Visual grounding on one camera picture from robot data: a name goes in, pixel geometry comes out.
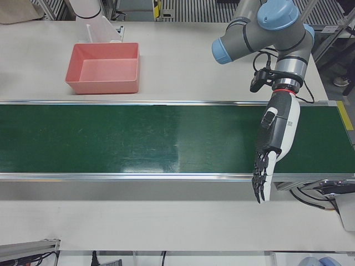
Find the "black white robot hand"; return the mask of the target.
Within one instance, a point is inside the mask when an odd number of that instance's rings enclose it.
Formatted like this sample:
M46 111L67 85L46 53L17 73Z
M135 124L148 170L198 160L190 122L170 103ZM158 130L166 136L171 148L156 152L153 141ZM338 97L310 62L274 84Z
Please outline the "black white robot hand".
M290 151L300 116L294 93L277 89L263 113L256 139L252 187L258 203L270 200L276 163Z

